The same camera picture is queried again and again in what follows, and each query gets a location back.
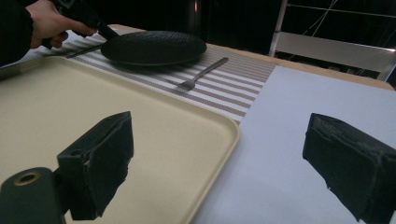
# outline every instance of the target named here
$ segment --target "hand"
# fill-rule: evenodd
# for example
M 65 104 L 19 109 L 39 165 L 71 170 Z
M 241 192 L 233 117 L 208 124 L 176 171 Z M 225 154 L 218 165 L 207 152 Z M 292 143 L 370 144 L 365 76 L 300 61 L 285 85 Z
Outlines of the hand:
M 26 7 L 33 20 L 33 34 L 30 47 L 36 49 L 42 40 L 50 39 L 50 44 L 60 48 L 67 39 L 67 30 L 74 30 L 84 35 L 93 35 L 96 29 L 90 28 L 80 21 L 73 21 L 61 15 L 50 0 L 38 0 Z

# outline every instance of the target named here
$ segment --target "white table surface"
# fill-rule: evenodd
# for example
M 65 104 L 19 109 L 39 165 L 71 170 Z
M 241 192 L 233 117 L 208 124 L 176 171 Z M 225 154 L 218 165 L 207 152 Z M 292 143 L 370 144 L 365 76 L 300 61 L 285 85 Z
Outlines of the white table surface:
M 357 223 L 302 157 L 309 117 L 341 119 L 396 148 L 395 102 L 395 91 L 277 66 L 194 223 Z

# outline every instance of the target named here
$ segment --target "beige tray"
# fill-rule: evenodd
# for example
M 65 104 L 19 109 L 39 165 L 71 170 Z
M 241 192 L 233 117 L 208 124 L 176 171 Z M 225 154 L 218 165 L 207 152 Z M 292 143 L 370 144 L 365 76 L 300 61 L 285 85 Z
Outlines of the beige tray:
M 56 156 L 99 120 L 131 111 L 134 157 L 103 217 L 76 223 L 188 223 L 238 139 L 232 119 L 73 60 L 0 71 L 0 182 Z M 75 223 L 66 214 L 67 223 Z

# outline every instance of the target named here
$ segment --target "dark background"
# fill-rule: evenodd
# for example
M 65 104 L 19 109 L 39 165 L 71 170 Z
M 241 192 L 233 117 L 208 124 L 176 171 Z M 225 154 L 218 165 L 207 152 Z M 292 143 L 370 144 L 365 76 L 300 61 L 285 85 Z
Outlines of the dark background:
M 87 0 L 108 24 L 122 24 L 144 30 L 169 30 L 196 35 L 205 42 L 234 49 L 268 54 L 281 0 Z M 335 0 L 289 0 L 290 4 L 329 8 Z M 333 9 L 396 16 L 394 0 L 338 0 Z M 312 26 L 324 10 L 287 7 L 282 26 L 285 32 L 312 35 L 333 40 L 396 47 L 396 19 L 330 11 L 322 23 Z M 349 67 L 321 61 L 308 61 L 322 67 L 336 66 L 345 72 Z M 375 77 L 376 73 L 352 68 L 358 75 Z M 389 81 L 396 83 L 393 74 Z

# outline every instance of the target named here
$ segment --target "gray and white striped fabric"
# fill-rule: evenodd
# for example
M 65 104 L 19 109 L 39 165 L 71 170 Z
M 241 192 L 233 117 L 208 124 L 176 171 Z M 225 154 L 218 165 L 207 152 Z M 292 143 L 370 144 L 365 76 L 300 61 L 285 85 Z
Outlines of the gray and white striped fabric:
M 101 36 L 95 35 L 66 42 L 61 49 L 42 49 L 35 53 L 40 56 L 67 56 L 104 42 Z M 200 78 L 192 91 L 184 91 L 168 82 L 168 80 L 182 82 L 192 78 L 222 57 L 228 57 L 230 61 Z M 211 46 L 208 46 L 206 53 L 195 61 L 169 66 L 138 67 L 113 63 L 105 58 L 100 50 L 79 55 L 73 59 L 218 111 L 237 123 L 240 123 L 246 115 L 276 66 L 275 63 L 263 62 Z

